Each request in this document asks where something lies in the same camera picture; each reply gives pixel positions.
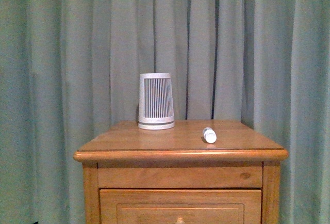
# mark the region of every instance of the wooden drawer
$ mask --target wooden drawer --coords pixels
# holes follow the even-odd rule
[[[102,224],[260,224],[261,190],[100,190]]]
[[[261,163],[213,163],[153,167],[98,166],[99,188],[261,188]]]

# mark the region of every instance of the small white bottle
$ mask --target small white bottle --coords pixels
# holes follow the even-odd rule
[[[210,127],[203,129],[203,136],[207,143],[215,143],[217,140],[217,135],[214,130]]]

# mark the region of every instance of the nightstand leg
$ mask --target nightstand leg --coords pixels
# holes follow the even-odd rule
[[[101,224],[97,163],[83,163],[82,165],[84,170],[86,224]]]
[[[262,178],[262,224],[277,224],[279,202],[278,161],[264,162]]]

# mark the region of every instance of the white cylindrical device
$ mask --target white cylindrical device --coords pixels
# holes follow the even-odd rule
[[[145,130],[174,127],[170,73],[140,74],[139,127]]]
[[[207,143],[215,143],[217,140],[217,135],[214,130],[210,127],[203,129],[203,136]]]

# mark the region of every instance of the nightstand top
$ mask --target nightstand top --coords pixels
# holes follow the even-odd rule
[[[211,127],[217,141],[206,143],[202,131]],[[176,120],[167,130],[143,130],[123,121],[83,145],[74,155],[80,162],[111,160],[283,160],[288,152],[262,134],[231,120]]]

